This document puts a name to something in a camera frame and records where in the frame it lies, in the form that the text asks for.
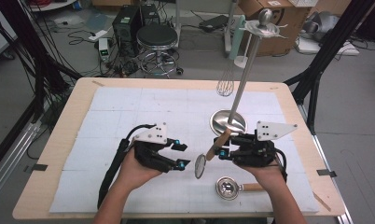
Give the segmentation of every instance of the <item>wooden table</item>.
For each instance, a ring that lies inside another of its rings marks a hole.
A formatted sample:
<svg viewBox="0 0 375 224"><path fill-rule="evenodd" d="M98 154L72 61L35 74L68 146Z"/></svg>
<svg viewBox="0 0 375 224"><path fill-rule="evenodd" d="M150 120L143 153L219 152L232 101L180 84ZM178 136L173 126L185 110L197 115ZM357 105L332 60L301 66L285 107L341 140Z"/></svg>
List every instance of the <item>wooden table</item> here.
<svg viewBox="0 0 375 224"><path fill-rule="evenodd" d="M81 78L77 82L37 162L38 164L48 165L48 168L46 171L33 171L13 211L13 217L16 219L94 217L94 214L51 214L49 209L58 188L64 163L75 143L77 131L90 108L94 93L99 87L215 90L216 84L217 81L206 80ZM248 82L245 90L275 93L283 110L285 121L296 123L299 126L296 131L292 132L292 137L319 205L319 212L306 215L331 217L343 215L345 213L344 205L331 178L327 175L318 175L316 172L326 169L326 166L288 87L283 83ZM252 213L233 214L233 216L258 217L263 215ZM146 216L127 215L126 217ZM152 214L150 217L164 217L164 215ZM170 214L166 217L202 217L202 215ZM226 216L213 214L212 217Z"/></svg>

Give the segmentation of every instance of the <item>white bracket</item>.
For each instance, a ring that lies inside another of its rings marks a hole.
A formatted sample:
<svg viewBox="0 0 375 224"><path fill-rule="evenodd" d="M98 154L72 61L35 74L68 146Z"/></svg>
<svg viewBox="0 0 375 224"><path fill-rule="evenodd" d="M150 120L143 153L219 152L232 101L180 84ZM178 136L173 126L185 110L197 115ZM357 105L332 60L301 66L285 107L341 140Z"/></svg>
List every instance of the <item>white bracket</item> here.
<svg viewBox="0 0 375 224"><path fill-rule="evenodd" d="M298 128L297 124L284 124L258 121L257 122L257 140L268 141L275 140L292 133Z"/></svg>
<svg viewBox="0 0 375 224"><path fill-rule="evenodd" d="M167 143L167 126L166 123L156 125L155 127L148 129L142 133L138 133L135 140L148 143L156 143L165 145Z"/></svg>

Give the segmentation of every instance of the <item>chair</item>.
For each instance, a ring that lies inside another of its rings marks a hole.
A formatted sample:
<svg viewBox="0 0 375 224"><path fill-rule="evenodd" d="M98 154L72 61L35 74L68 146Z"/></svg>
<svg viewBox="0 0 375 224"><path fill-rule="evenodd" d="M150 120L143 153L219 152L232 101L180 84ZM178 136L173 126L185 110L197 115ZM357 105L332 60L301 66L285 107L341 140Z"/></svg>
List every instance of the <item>chair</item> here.
<svg viewBox="0 0 375 224"><path fill-rule="evenodd" d="M166 52L175 46L177 41L176 31L166 25L153 23L138 31L138 44L153 51L141 60L140 66L145 74L170 78L169 74L176 70L177 74L182 75L183 69L178 67L176 59Z"/></svg>

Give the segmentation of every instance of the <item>whisk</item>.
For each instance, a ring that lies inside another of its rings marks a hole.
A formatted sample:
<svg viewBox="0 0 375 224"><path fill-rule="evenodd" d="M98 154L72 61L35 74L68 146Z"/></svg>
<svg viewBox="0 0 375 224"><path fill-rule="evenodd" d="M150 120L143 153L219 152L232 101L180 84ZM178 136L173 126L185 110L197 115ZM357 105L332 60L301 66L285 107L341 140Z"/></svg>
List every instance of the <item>whisk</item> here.
<svg viewBox="0 0 375 224"><path fill-rule="evenodd" d="M216 92L221 96L230 96L234 91L234 61L230 60L228 68L223 72L222 78L217 82Z"/></svg>
<svg viewBox="0 0 375 224"><path fill-rule="evenodd" d="M245 22L245 16L239 18L234 31L233 42L231 44L231 51L229 54L229 64L223 72L223 76L219 79L216 85L216 92L221 96L230 96L234 91L234 59L237 57L238 49L240 48L241 40L243 38L243 30L241 29Z"/></svg>

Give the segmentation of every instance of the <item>wooden handle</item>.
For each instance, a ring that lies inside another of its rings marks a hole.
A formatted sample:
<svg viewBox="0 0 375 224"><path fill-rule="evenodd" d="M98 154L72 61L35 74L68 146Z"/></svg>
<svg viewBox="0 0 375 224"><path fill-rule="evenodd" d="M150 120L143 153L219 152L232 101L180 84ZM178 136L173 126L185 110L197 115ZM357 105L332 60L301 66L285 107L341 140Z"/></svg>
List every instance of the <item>wooden handle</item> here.
<svg viewBox="0 0 375 224"><path fill-rule="evenodd" d="M214 144L208 150L207 154L205 155L205 159L210 161L215 156L215 150L219 147L223 147L226 141L229 140L230 135L231 135L231 130L226 128L226 130L222 134L220 134L220 136L216 139Z"/></svg>
<svg viewBox="0 0 375 224"><path fill-rule="evenodd" d="M242 191L261 191L264 190L259 184L243 184L241 185Z"/></svg>

